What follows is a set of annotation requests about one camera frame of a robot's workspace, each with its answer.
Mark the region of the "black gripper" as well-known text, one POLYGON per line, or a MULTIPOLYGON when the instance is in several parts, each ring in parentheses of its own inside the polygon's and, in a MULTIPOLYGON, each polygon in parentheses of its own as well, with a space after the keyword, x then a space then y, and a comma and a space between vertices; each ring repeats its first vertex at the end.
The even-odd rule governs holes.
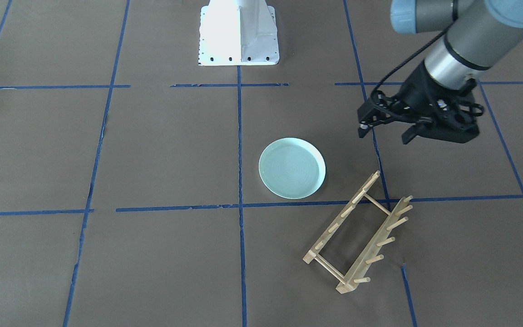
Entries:
POLYGON ((365 138, 375 126, 404 119, 413 125, 401 135, 403 145, 417 137, 436 139, 437 122, 432 122, 432 105, 438 99, 460 98, 475 102, 475 87, 477 81, 473 77, 463 77, 463 85, 458 89, 444 87, 433 79, 424 62, 421 62, 394 97, 387 97, 382 91, 374 91, 357 109, 358 137, 365 138))

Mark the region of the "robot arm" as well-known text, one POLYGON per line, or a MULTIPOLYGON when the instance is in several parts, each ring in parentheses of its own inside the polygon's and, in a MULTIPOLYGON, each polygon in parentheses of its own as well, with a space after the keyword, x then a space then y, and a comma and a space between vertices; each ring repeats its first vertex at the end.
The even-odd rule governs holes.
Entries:
POLYGON ((394 0, 394 30, 402 34, 438 31, 409 56, 427 56, 387 96, 376 85, 357 110, 358 137, 376 126, 401 122, 408 144, 416 137, 464 144, 479 135, 477 118, 485 112, 475 103, 479 78, 523 40, 523 0, 394 0))

